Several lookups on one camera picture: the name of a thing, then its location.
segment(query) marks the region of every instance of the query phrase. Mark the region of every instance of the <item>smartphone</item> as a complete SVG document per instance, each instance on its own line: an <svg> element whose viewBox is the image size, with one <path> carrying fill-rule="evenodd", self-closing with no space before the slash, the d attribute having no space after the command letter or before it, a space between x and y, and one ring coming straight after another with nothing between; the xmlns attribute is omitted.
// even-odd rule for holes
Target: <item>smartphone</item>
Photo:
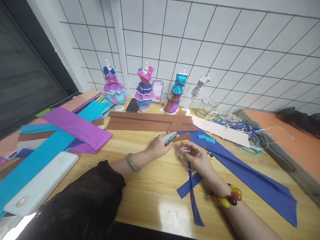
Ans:
<svg viewBox="0 0 320 240"><path fill-rule="evenodd" d="M126 112L137 112L138 109L139 109L139 106L136 103L136 99L132 98L126 109Z"/></svg>

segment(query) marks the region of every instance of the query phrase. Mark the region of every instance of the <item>amber bead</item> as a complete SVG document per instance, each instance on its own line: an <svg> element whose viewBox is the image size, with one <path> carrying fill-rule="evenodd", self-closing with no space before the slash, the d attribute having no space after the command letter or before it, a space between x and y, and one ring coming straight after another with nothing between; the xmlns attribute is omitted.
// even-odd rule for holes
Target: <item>amber bead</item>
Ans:
<svg viewBox="0 0 320 240"><path fill-rule="evenodd" d="M216 201L215 201L216 205L218 207L222 207L222 202L221 202L221 199L220 198L216 198Z"/></svg>
<svg viewBox="0 0 320 240"><path fill-rule="evenodd" d="M229 207L230 207L230 203L229 203L228 200L225 199L225 198L222 198L222 199L221 199L221 203L222 203L222 205L223 205L225 208L229 208Z"/></svg>
<svg viewBox="0 0 320 240"><path fill-rule="evenodd" d="M237 193L239 193L241 196L242 196L242 192L241 192L241 190L239 189L239 188L232 188L232 191L233 192L237 192Z"/></svg>
<svg viewBox="0 0 320 240"><path fill-rule="evenodd" d="M235 206L235 205L238 204L238 203L237 203L237 200L236 200L234 197L232 197L232 196L228 196L228 202L229 202L231 205L233 205L233 206Z"/></svg>
<svg viewBox="0 0 320 240"><path fill-rule="evenodd" d="M211 195L211 200L215 203L216 202L216 196L215 195Z"/></svg>
<svg viewBox="0 0 320 240"><path fill-rule="evenodd" d="M236 186L231 184L231 185L230 185L230 188L231 188L231 190L233 191L233 189L236 188Z"/></svg>
<svg viewBox="0 0 320 240"><path fill-rule="evenodd" d="M237 192L232 192L231 196L234 197L234 199L237 200L237 201L241 201L242 200L241 195L239 193L237 193Z"/></svg>

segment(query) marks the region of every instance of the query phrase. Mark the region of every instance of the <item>dress form stand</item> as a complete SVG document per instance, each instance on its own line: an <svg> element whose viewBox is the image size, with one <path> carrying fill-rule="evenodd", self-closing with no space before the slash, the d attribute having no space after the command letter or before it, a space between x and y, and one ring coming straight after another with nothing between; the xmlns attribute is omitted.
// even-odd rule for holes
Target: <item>dress form stand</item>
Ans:
<svg viewBox="0 0 320 240"><path fill-rule="evenodd" d="M108 60L106 60L106 65L103 67L102 71L105 76L106 84L103 90L105 91L105 99L113 104L117 104L114 108L117 111L124 110L124 106L120 105L127 99L127 91L124 86L119 83L117 78L117 72L112 68Z"/></svg>
<svg viewBox="0 0 320 240"><path fill-rule="evenodd" d="M146 63L146 66L143 69L143 75L147 74L148 72L148 63ZM149 110L149 107L143 107L142 105L139 107L140 111L146 112Z"/></svg>
<svg viewBox="0 0 320 240"><path fill-rule="evenodd" d="M171 88L170 93L167 97L167 102L164 106L164 110L167 113L174 113L180 104L181 95L183 94L183 87L186 84L188 75L186 74L186 66L181 73L177 73L174 86Z"/></svg>
<svg viewBox="0 0 320 240"><path fill-rule="evenodd" d="M146 112L149 109L149 106L152 103L152 98L154 98L154 94L152 91L152 85L150 83L152 73L154 72L154 68L152 66L146 66L144 68L138 69L138 76L141 79L139 86L137 87L137 92L134 95L137 105L140 106L139 109L142 112Z"/></svg>
<svg viewBox="0 0 320 240"><path fill-rule="evenodd" d="M191 100L189 103L189 108L191 106L192 100L195 97L198 97L199 94L201 93L201 87L204 86L205 84L207 84L208 82L210 82L210 78L209 78L210 72L211 72L211 69L209 70L209 72L207 72L206 75L201 76L200 79L198 80L198 84L192 90L192 92L191 92L192 97L191 97ZM190 110L188 108L182 108L182 110L186 111L187 113L190 113Z"/></svg>

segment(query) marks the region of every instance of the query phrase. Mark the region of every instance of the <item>glass cup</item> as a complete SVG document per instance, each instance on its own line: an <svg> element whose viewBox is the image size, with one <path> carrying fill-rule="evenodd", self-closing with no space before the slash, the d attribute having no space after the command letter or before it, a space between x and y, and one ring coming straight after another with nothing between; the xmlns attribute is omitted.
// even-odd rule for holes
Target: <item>glass cup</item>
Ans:
<svg viewBox="0 0 320 240"><path fill-rule="evenodd" d="M198 117L204 118L208 115L209 112L214 110L217 107L217 103L209 98L204 98L201 100L199 109L196 112Z"/></svg>

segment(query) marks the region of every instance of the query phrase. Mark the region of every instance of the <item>white grid wall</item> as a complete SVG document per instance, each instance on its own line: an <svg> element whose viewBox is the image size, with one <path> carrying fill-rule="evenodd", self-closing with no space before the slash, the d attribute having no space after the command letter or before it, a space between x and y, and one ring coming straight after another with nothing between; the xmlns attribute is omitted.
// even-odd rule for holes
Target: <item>white grid wall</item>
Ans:
<svg viewBox="0 0 320 240"><path fill-rule="evenodd" d="M119 50L110 1L52 0L58 9L61 29L68 35L74 54L80 59L83 76L92 90L103 91L101 68L109 61L123 83Z"/></svg>
<svg viewBox="0 0 320 240"><path fill-rule="evenodd" d="M165 94L186 65L182 106L211 68L191 107L211 98L225 112L320 110L320 18L181 0L121 0L121 14L132 95L145 62Z"/></svg>

